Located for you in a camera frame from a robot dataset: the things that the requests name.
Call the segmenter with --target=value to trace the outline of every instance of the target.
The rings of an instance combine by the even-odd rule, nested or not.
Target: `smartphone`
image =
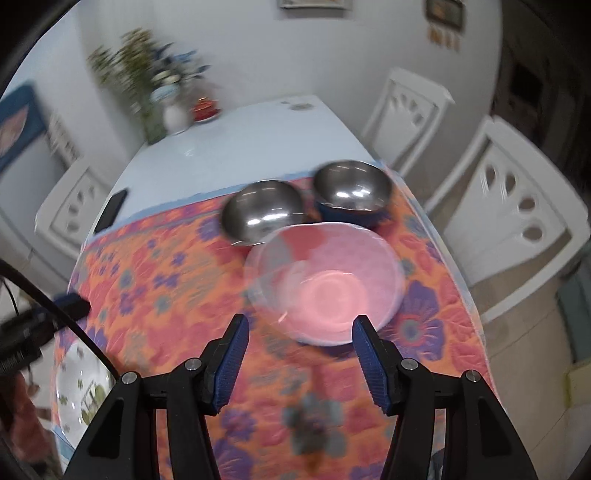
[[[99,233],[100,231],[110,227],[113,225],[113,223],[115,223],[115,219],[117,218],[117,215],[123,206],[123,202],[125,201],[127,194],[128,190],[123,189],[120,192],[115,193],[109,199],[107,206],[99,218],[99,221],[96,222],[95,233]]]

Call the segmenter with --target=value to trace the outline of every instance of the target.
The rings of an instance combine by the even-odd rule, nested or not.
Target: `black cable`
[[[105,364],[107,370],[113,375],[115,381],[119,379],[119,372],[103,351],[96,346],[96,344],[90,340],[90,337],[86,334],[80,326],[70,318],[70,316],[53,303],[47,296],[39,290],[33,283],[27,280],[27,278],[21,274],[18,270],[10,266],[4,260],[0,258],[0,277],[5,277],[12,283],[14,283],[22,291],[26,292],[34,301],[36,301],[41,307],[46,309],[49,313],[55,316],[62,324],[68,327],[76,336],[82,340],[82,342],[90,349],[96,357]]]
[[[2,279],[2,284],[6,287],[6,289],[8,290],[8,295],[10,295],[10,301],[12,302],[12,307],[14,308],[14,313],[16,313],[17,315],[20,315],[20,313],[18,313],[18,307],[17,307],[17,302],[14,299],[14,295],[12,294],[12,291],[10,290],[10,288],[8,287],[8,284],[6,283],[6,280]]]

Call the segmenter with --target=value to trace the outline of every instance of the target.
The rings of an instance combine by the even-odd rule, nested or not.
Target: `metal bowl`
[[[392,181],[373,165],[340,160],[316,172],[313,189],[316,205],[325,221],[371,226],[387,211]]]
[[[262,243],[269,233],[287,225],[305,223],[304,200],[289,183],[263,180],[251,183],[224,205],[222,231],[233,245]]]

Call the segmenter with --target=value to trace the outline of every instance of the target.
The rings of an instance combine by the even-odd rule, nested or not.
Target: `floral tablecloth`
[[[407,293],[380,335],[434,372],[459,376],[474,368],[492,385],[465,283],[409,189],[393,178],[391,218],[377,231],[401,258]],[[310,179],[294,183],[307,191]],[[70,285],[92,305],[82,326],[119,371],[148,376],[199,356],[234,313],[245,313],[251,337],[232,398],[207,418],[222,478],[379,478],[395,419],[373,404],[350,345],[304,346],[257,319],[245,295],[243,253],[220,236],[224,201],[214,193],[87,245]],[[61,333],[56,362],[73,339]],[[53,420],[59,424],[55,408]],[[161,475],[170,479],[164,413],[158,422]],[[443,432],[438,412],[434,453]]]

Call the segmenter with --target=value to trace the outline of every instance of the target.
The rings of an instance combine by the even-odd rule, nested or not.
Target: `chair backrest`
[[[362,138],[386,165],[404,177],[431,141],[450,103],[454,101],[444,86],[394,68]]]
[[[35,233],[72,258],[80,249],[115,182],[76,160],[53,187],[35,217]]]
[[[536,257],[565,230],[571,234],[556,257],[507,297],[510,302],[503,304],[505,299],[499,303],[502,308],[491,309],[498,316],[558,273],[583,246],[589,238],[587,208],[529,140],[501,118],[487,116],[464,156],[425,204],[428,214],[473,163],[478,163],[475,173],[443,232],[469,286]],[[487,320],[494,317],[487,314]]]

